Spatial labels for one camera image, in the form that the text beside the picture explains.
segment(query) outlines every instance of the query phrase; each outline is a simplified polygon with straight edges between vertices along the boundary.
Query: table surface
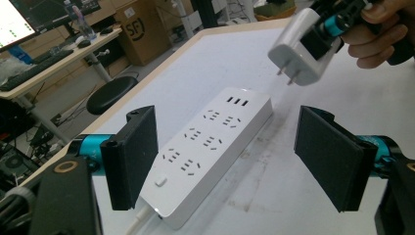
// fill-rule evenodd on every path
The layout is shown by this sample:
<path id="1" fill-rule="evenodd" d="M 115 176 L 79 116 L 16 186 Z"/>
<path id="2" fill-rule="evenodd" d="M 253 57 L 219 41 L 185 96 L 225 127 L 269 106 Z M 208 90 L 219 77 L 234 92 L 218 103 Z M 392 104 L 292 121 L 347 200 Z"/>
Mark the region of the table surface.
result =
<path id="1" fill-rule="evenodd" d="M 100 35 L 98 33 L 97 38 L 93 40 L 90 46 L 82 48 L 82 49 L 78 49 L 78 48 L 73 49 L 74 51 L 72 54 L 62 59 L 61 61 L 57 62 L 55 65 L 48 68 L 47 70 L 44 70 L 40 74 L 34 76 L 33 78 L 26 81 L 22 85 L 16 87 L 15 89 L 11 91 L 0 91 L 0 98 L 11 100 L 18 96 L 24 95 L 31 88 L 45 81 L 46 79 L 50 78 L 56 72 L 66 68 L 68 65 L 70 65 L 71 63 L 77 60 L 83 59 L 88 54 L 94 52 L 95 50 L 99 49 L 103 45 L 113 40 L 114 38 L 118 37 L 120 33 L 121 33 L 121 28 L 115 28 L 113 32 L 107 35 Z"/>
<path id="2" fill-rule="evenodd" d="M 376 234 L 374 214 L 386 180 L 370 178 L 359 211 L 338 213 L 294 153 L 300 106 L 334 114 L 355 135 L 387 135 L 413 159 L 415 64 L 361 70 L 345 47 L 320 81 L 288 86 L 267 58 L 287 21 L 198 33 L 85 129 L 117 133 L 125 114 L 154 105 L 162 147 L 225 87 L 271 95 L 273 116 L 186 224 L 172 230 L 153 215 L 138 234 Z M 124 234 L 143 201 L 135 210 L 112 211 L 105 177 L 94 176 L 94 185 L 104 233 Z"/>

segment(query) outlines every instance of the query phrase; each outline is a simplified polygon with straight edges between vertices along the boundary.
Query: stool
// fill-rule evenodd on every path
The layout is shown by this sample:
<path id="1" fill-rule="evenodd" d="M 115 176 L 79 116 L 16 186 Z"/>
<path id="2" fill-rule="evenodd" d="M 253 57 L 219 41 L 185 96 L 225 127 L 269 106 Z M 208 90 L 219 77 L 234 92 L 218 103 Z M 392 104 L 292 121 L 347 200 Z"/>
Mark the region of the stool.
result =
<path id="1" fill-rule="evenodd" d="M 91 115 L 103 114 L 137 84 L 138 81 L 133 76 L 115 78 L 92 94 L 86 103 L 86 110 Z"/>

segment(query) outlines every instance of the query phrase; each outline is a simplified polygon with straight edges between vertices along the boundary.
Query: power adapter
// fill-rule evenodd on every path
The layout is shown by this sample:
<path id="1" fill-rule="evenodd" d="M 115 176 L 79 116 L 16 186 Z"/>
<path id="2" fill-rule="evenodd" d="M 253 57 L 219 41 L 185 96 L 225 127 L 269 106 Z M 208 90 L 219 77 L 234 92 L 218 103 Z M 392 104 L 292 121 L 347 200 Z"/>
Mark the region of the power adapter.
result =
<path id="1" fill-rule="evenodd" d="M 305 86 L 318 81 L 342 45 L 342 40 L 337 38 L 323 57 L 314 59 L 300 40 L 319 19 L 320 16 L 312 9 L 301 10 L 284 28 L 268 52 L 269 59 L 280 68 L 279 73 L 290 78 L 289 84 L 294 82 Z"/>
<path id="2" fill-rule="evenodd" d="M 159 151 L 140 196 L 180 228 L 271 114 L 268 95 L 224 89 Z"/>

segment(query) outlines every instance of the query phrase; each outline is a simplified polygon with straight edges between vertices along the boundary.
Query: outlet socket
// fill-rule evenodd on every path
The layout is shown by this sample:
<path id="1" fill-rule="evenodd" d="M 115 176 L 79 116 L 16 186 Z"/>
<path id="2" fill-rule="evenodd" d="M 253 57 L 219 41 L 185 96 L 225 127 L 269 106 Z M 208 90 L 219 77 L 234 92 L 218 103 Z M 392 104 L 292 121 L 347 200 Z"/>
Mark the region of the outlet socket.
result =
<path id="1" fill-rule="evenodd" d="M 159 151 L 141 197 L 180 228 L 271 114 L 268 95 L 223 90 Z"/>

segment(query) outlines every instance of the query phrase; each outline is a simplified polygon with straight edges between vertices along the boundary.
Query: bottle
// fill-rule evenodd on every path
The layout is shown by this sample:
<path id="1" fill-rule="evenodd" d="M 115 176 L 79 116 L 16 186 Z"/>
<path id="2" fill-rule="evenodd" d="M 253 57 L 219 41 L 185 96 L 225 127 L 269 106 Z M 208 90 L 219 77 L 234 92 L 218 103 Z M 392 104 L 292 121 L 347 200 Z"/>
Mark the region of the bottle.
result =
<path id="1" fill-rule="evenodd" d="M 86 22 L 82 13 L 76 5 L 71 4 L 70 0 L 65 0 L 65 11 L 68 13 L 69 17 L 76 23 L 80 33 L 90 41 L 97 37 L 97 34 L 94 32 L 94 29 Z"/>
<path id="2" fill-rule="evenodd" d="M 12 56 L 18 58 L 20 61 L 23 61 L 27 65 L 31 65 L 32 63 L 31 57 L 26 53 L 26 51 L 22 49 L 21 46 L 16 45 L 10 48 L 8 51 Z"/>

